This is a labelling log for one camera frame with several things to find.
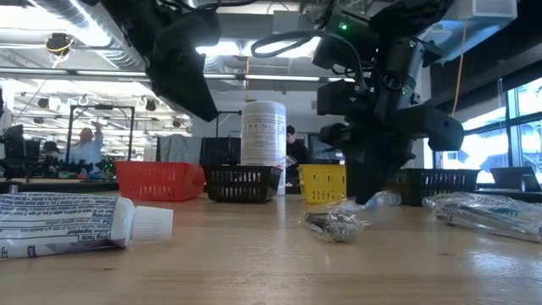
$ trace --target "black plastic basket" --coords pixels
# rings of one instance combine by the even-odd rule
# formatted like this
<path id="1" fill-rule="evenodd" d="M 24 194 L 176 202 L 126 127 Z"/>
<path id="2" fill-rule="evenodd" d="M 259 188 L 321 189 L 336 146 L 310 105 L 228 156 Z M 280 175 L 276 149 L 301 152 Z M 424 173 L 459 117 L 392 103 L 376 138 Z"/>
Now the black plastic basket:
<path id="1" fill-rule="evenodd" d="M 391 188 L 401 192 L 402 204 L 422 206 L 424 197 L 474 191 L 478 173 L 478 169 L 402 169 Z"/>
<path id="2" fill-rule="evenodd" d="M 263 203 L 277 194 L 282 169 L 273 166 L 206 166 L 209 199 Z"/>

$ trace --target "yellow basket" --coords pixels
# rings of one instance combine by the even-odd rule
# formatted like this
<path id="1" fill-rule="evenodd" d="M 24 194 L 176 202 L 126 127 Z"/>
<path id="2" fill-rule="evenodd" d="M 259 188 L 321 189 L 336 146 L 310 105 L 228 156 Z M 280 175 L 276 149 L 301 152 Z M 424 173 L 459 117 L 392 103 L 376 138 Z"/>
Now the yellow basket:
<path id="1" fill-rule="evenodd" d="M 345 165 L 299 165 L 301 194 L 309 204 L 335 202 L 346 197 Z"/>

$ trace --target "red plastic basket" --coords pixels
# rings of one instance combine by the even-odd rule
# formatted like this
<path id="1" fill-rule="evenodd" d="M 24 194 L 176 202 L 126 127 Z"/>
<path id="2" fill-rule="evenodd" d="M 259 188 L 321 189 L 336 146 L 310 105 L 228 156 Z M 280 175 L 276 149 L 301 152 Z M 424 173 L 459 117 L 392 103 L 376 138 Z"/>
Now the red plastic basket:
<path id="1" fill-rule="evenodd" d="M 135 200 L 180 202 L 203 192 L 201 166 L 187 163 L 115 162 L 120 195 Z"/>

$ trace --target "white cap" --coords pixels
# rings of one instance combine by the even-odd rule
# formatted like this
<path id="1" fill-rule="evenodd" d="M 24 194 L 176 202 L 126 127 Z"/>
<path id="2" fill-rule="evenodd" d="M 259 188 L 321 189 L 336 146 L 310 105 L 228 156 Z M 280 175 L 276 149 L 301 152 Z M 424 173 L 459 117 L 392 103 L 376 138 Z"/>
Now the white cap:
<path id="1" fill-rule="evenodd" d="M 136 207 L 132 224 L 132 241 L 153 241 L 171 238 L 173 210 Z"/>

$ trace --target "white toothpaste tube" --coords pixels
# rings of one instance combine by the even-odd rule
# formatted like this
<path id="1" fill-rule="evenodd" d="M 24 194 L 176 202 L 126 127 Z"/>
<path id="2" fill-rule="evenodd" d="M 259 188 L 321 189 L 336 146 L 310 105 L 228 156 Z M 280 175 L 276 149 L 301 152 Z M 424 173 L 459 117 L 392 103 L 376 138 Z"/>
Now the white toothpaste tube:
<path id="1" fill-rule="evenodd" d="M 0 259 L 33 258 L 171 238 L 173 210 L 123 197 L 22 192 L 0 195 Z"/>

